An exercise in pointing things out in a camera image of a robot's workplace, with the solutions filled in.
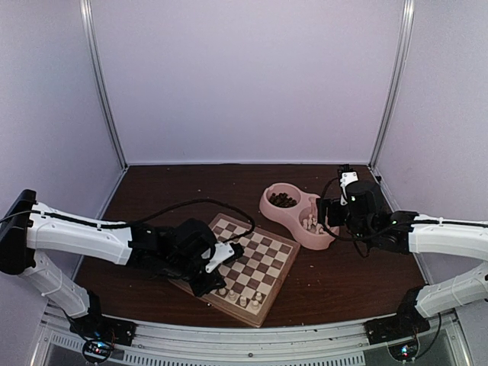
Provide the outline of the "pink double bowl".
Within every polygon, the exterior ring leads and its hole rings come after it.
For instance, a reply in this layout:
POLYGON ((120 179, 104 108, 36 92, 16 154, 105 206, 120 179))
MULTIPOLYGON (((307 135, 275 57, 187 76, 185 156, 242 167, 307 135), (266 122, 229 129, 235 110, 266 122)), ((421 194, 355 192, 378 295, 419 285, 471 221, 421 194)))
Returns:
POLYGON ((326 231, 316 233, 316 231, 306 230, 303 227, 303 221, 309 219, 309 215, 317 218, 317 209, 312 208, 319 198, 318 194, 311 194, 301 191, 299 188, 288 183, 274 183, 266 188, 259 202, 259 210, 271 221, 277 222, 284 226, 293 236, 296 242, 304 248, 312 250, 328 249, 329 245, 335 240, 326 231), (272 197, 285 193, 292 200, 297 202, 296 205, 288 208, 275 206, 271 202, 272 197))

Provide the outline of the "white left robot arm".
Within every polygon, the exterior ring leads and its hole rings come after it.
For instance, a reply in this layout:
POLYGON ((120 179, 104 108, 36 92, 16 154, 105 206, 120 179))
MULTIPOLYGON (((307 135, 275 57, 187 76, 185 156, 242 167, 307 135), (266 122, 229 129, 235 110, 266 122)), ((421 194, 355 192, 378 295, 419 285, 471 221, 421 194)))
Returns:
POLYGON ((1 220, 1 271, 29 281, 94 339, 110 330, 98 297, 56 267, 47 250, 71 252, 189 283, 195 296, 222 288, 218 268, 237 253, 209 226, 189 219, 177 227, 92 220, 54 210, 22 191, 1 220))

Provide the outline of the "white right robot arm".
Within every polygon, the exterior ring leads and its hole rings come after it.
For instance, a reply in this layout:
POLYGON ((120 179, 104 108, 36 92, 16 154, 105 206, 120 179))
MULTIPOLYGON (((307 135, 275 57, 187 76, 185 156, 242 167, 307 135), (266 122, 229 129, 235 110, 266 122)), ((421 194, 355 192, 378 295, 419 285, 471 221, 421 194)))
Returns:
POLYGON ((487 297, 487 224, 483 221, 447 220, 416 211, 388 212, 377 183, 356 180, 341 184, 337 199, 316 199, 317 221, 326 233, 344 226, 346 240, 362 242, 367 249, 408 255, 440 253, 480 260, 474 269, 439 284, 409 291, 390 328, 396 336, 409 335, 420 318, 487 297))

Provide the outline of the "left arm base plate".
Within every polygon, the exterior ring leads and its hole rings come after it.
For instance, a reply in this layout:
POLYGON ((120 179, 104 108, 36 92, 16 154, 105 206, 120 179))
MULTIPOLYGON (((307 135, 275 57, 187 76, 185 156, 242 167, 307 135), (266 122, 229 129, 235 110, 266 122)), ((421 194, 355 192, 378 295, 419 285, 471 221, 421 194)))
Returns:
POLYGON ((109 345, 131 346, 136 332, 136 323, 103 316, 68 318, 69 330, 83 340, 101 341, 109 345))

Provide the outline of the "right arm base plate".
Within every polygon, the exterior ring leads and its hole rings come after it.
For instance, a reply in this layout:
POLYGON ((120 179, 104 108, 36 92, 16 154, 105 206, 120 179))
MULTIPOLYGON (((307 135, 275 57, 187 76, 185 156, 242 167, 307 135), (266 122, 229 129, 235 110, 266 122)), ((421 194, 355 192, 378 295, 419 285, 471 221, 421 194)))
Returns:
POLYGON ((376 345, 413 337, 417 333, 426 332, 430 330, 430 324, 427 319, 422 317, 413 319, 397 314, 369 320, 364 323, 364 328, 369 343, 376 345))

